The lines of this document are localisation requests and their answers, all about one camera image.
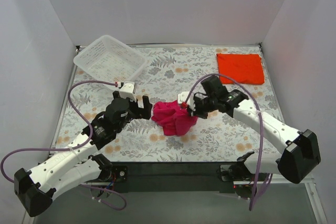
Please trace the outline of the pink t shirt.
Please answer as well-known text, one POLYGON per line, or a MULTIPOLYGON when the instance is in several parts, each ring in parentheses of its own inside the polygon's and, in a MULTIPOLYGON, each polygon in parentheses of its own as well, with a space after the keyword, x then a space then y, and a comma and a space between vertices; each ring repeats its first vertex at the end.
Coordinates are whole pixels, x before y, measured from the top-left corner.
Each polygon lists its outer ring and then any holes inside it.
POLYGON ((157 102, 153 107, 151 119, 162 127, 164 135, 183 136, 196 124, 198 118, 190 116, 175 100, 157 102))

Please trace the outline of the white plastic basket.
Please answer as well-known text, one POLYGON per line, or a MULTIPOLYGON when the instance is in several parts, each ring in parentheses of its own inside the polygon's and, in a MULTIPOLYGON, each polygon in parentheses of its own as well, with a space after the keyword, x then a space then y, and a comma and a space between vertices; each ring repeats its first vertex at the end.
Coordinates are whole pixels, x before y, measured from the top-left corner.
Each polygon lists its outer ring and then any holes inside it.
POLYGON ((147 64, 141 53, 109 35, 93 41, 73 60, 84 72, 105 82, 134 81, 147 64))

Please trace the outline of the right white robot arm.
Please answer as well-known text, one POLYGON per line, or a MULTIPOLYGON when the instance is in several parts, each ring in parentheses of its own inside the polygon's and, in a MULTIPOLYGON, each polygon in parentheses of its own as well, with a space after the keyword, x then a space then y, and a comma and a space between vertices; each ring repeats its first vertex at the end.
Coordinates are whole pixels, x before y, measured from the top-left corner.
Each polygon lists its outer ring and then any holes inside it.
POLYGON ((206 119, 213 111, 226 113, 258 132, 260 139, 267 140, 278 152, 248 152, 229 168, 232 177, 248 181, 259 173, 278 174, 298 184, 321 162, 318 139, 311 130, 300 131, 263 112, 245 88, 228 91, 218 74, 207 74, 197 83, 205 91, 202 97, 192 91, 178 95, 179 105, 190 116, 206 119))

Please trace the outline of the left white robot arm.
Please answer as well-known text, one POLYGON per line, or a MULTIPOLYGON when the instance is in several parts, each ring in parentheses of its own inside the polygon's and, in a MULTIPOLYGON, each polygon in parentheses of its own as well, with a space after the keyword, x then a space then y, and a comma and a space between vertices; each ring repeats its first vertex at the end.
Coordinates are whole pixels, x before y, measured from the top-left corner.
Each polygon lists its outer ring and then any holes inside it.
POLYGON ((43 163, 14 174, 14 192, 31 217, 43 213, 66 191, 90 180, 106 182, 112 164, 98 151, 116 139, 134 119, 151 118, 152 104, 142 97, 143 107, 115 91, 112 102, 66 147, 43 163))

